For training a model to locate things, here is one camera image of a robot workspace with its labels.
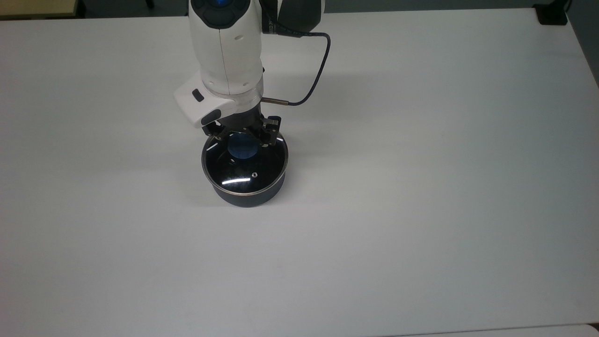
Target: black cable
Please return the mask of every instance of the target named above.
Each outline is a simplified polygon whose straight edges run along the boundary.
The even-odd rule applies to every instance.
[[[316,78],[314,79],[314,83],[312,84],[312,88],[310,88],[310,91],[308,91],[308,94],[299,102],[289,102],[288,103],[289,106],[298,106],[300,104],[304,104],[308,100],[308,98],[310,98],[310,96],[312,96],[312,93],[314,92],[314,89],[316,88],[316,85],[318,84],[318,80],[320,79],[320,75],[322,75],[322,70],[325,68],[326,59],[329,56],[329,50],[331,50],[331,37],[327,33],[310,33],[310,35],[305,35],[305,36],[325,37],[326,38],[325,56],[322,58],[322,63],[320,64],[320,69],[318,69],[318,74],[316,75]]]
[[[259,0],[259,2],[260,2],[260,6],[262,7],[262,11],[264,11],[266,13],[266,15],[271,20],[271,22],[273,24],[277,25],[279,28],[282,28],[283,32],[290,34],[290,36],[296,36],[296,37],[307,36],[307,37],[325,37],[326,38],[325,56],[322,58],[322,63],[320,64],[320,69],[318,69],[318,74],[316,75],[316,78],[314,79],[314,83],[312,84],[310,91],[308,91],[308,94],[301,101],[289,102],[289,101],[285,101],[285,100],[278,100],[276,98],[262,97],[262,102],[265,102],[265,103],[281,104],[284,106],[298,106],[300,104],[304,104],[310,98],[310,96],[312,96],[312,93],[314,92],[314,89],[316,88],[316,85],[318,84],[318,80],[320,79],[320,75],[322,75],[322,70],[325,68],[326,59],[328,58],[329,51],[331,50],[331,37],[327,33],[298,32],[298,31],[294,31],[293,29],[289,29],[289,28],[281,25],[275,18],[273,18],[270,15],[270,13],[266,9],[266,7],[264,7],[262,0]]]

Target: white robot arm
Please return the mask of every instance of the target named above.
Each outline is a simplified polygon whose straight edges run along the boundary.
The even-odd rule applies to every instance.
[[[254,0],[190,0],[200,70],[175,92],[197,128],[250,110],[263,93],[260,8]]]

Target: metal rim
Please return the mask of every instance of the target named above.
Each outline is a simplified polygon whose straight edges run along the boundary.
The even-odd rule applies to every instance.
[[[277,179],[275,179],[272,183],[270,183],[270,185],[266,186],[265,188],[256,191],[256,192],[250,192],[250,193],[239,193],[239,192],[231,192],[231,191],[227,191],[226,189],[222,188],[220,185],[218,185],[214,179],[212,179],[212,177],[210,176],[210,174],[208,173],[208,168],[206,167],[206,146],[208,144],[210,144],[210,142],[215,138],[214,136],[210,136],[208,138],[208,140],[206,140],[206,142],[204,143],[204,147],[202,148],[202,169],[204,171],[204,175],[208,178],[208,181],[210,181],[210,183],[215,187],[218,188],[219,190],[230,194],[230,195],[236,195],[238,197],[251,197],[253,195],[258,195],[261,194],[265,191],[268,191],[269,189],[271,189],[274,185],[276,185],[279,180],[281,180],[281,177],[283,177],[283,175],[285,174],[285,171],[287,170],[287,163],[289,162],[289,149],[287,148],[287,141],[285,140],[285,138],[283,137],[283,135],[281,133],[279,133],[277,135],[277,137],[281,138],[283,140],[283,148],[285,149],[285,160],[283,161],[283,169],[281,170],[281,172],[279,173],[279,175],[277,176]]]

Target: blue object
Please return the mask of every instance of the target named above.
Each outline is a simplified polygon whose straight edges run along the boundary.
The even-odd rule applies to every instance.
[[[227,150],[235,158],[248,159],[258,153],[258,142],[245,133],[233,133]]]
[[[216,7],[225,7],[230,5],[233,0],[208,0],[212,6]]]

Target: table surface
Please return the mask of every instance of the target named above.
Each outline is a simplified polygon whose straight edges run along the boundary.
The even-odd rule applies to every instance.
[[[327,14],[283,188],[222,201],[187,19],[0,22],[0,335],[327,336],[599,321],[599,90],[534,10]],[[296,100],[321,38],[265,36]]]

